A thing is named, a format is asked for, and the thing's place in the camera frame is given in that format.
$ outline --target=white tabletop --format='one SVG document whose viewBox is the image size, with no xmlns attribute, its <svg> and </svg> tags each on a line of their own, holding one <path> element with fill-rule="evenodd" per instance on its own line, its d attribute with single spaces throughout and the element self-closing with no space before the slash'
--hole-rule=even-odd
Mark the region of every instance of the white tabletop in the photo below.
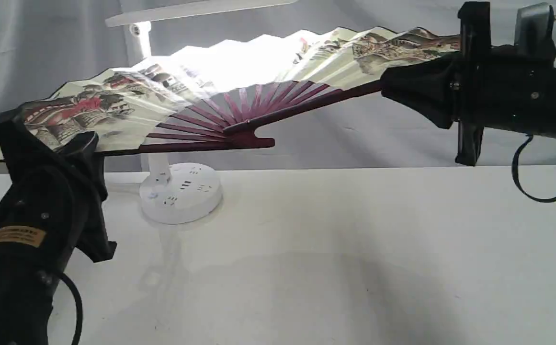
<svg viewBox="0 0 556 345">
<path fill-rule="evenodd" d="M 522 175 L 556 190 L 554 166 Z M 556 345 L 556 204 L 509 168 L 222 172 L 180 227 L 142 216 L 143 178 L 107 176 L 114 259 L 67 268 L 83 345 Z M 60 286 L 51 344 L 73 326 Z"/>
</svg>

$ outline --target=chinese folding fan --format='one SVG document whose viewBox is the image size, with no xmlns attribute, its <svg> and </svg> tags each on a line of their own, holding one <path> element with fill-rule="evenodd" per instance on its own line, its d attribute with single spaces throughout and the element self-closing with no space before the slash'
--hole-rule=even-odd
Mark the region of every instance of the chinese folding fan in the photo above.
<svg viewBox="0 0 556 345">
<path fill-rule="evenodd" d="M 387 68 L 455 50 L 458 35 L 422 28 L 261 35 L 108 69 L 20 109 L 27 129 L 53 149 L 83 131 L 100 135 L 104 155 L 271 147 L 273 139 L 254 135 L 258 127 L 378 92 Z"/>
</svg>

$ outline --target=white round power strip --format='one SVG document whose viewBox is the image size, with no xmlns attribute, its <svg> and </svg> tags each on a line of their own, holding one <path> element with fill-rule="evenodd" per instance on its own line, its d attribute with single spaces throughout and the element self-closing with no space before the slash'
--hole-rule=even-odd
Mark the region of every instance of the white round power strip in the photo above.
<svg viewBox="0 0 556 345">
<path fill-rule="evenodd" d="M 139 189 L 146 216 L 159 223 L 182 224 L 201 219 L 218 206 L 223 192 L 214 169 L 195 163 L 169 168 L 167 183 L 149 177 Z"/>
</svg>

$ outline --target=white cloth background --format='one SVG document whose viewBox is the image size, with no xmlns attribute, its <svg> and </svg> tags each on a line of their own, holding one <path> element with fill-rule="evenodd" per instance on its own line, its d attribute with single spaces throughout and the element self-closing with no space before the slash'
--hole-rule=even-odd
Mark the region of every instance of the white cloth background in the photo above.
<svg viewBox="0 0 556 345">
<path fill-rule="evenodd" d="M 0 0 L 0 111 L 49 96 L 65 81 L 87 79 L 108 67 L 127 66 L 125 33 L 103 20 L 178 0 Z M 516 10 L 533 2 L 492 5 L 494 44 L 514 40 Z M 551 2 L 556 9 L 556 1 Z M 286 36 L 299 29 L 324 33 L 337 26 L 362 31 L 423 26 L 459 32 L 460 0 L 300 0 L 267 9 L 155 22 L 155 55 L 184 46 L 211 46 L 225 39 L 248 41 L 262 34 Z M 194 161 L 219 170 L 451 166 L 457 131 L 437 129 L 416 112 L 378 94 L 301 114 L 259 131 L 276 138 L 264 150 L 173 153 L 172 162 Z M 523 135 L 489 129 L 479 164 L 510 164 Z M 539 138 L 524 164 L 555 164 L 556 140 Z M 110 170 L 138 170 L 138 157 L 109 159 Z"/>
</svg>

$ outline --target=label sticker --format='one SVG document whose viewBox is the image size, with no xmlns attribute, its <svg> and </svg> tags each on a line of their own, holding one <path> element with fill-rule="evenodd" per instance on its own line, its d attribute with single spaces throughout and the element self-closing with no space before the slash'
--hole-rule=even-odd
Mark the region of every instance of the label sticker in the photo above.
<svg viewBox="0 0 556 345">
<path fill-rule="evenodd" d="M 24 227 L 22 225 L 11 225 L 10 227 L 0 229 L 0 243 L 16 242 L 39 248 L 45 236 L 46 232 L 44 230 Z"/>
</svg>

